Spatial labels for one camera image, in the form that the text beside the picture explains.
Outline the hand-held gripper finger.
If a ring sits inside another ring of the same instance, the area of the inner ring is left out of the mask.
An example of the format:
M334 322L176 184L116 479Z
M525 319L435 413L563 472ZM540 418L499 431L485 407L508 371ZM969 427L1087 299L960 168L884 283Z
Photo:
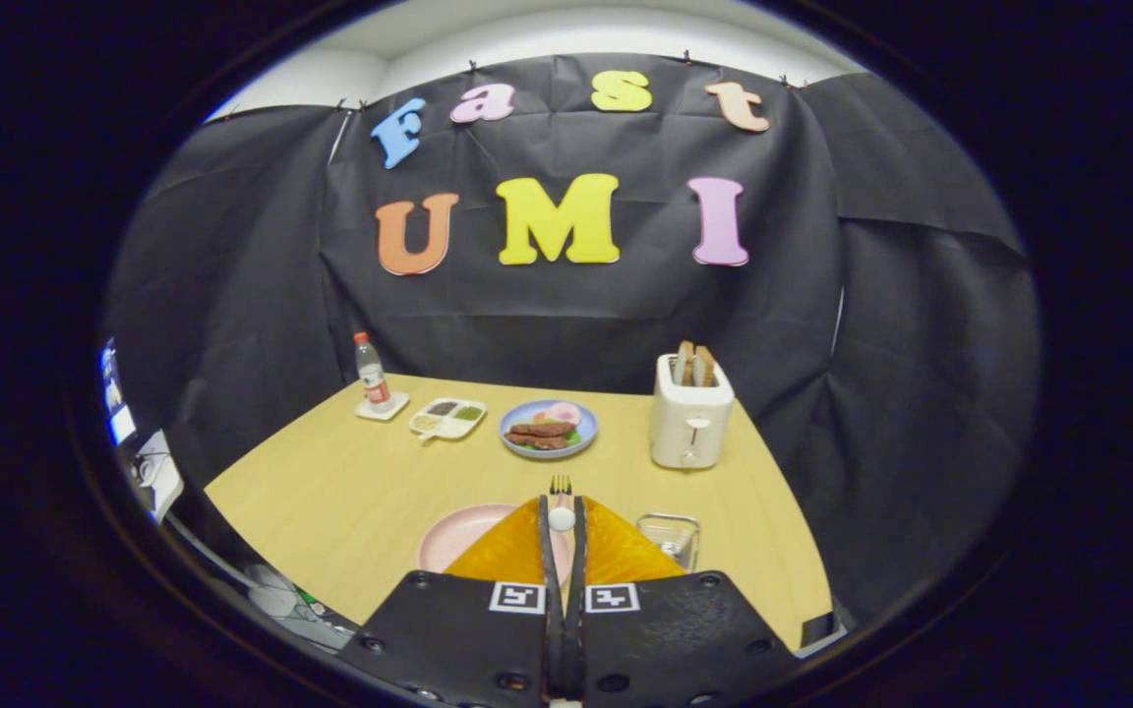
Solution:
M578 497L566 602L566 698L583 707L738 707L800 667L727 573L597 582L598 502Z
M535 560L529 581L410 570L341 650L341 663L410 705L544 707L564 600L548 500L518 512L517 541Z

